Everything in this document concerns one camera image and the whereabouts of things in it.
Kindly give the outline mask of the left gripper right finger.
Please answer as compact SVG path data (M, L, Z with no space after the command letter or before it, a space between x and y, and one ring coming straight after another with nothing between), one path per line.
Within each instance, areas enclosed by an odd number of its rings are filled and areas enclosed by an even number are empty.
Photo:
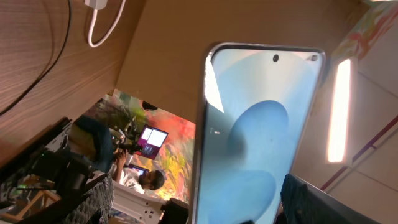
M277 223L378 224L292 174L285 176L280 196L283 212Z

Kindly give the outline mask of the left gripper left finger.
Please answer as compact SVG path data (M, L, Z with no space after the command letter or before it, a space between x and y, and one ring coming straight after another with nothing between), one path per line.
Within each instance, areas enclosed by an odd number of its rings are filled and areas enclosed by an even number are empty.
M18 224L108 223L113 202L113 180L103 174Z

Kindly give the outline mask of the blue screen smartphone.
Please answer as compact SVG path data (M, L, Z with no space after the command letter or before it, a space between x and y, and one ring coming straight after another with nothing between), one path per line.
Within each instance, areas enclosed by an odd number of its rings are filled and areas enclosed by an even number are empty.
M224 42L205 58L190 223L274 223L325 53Z

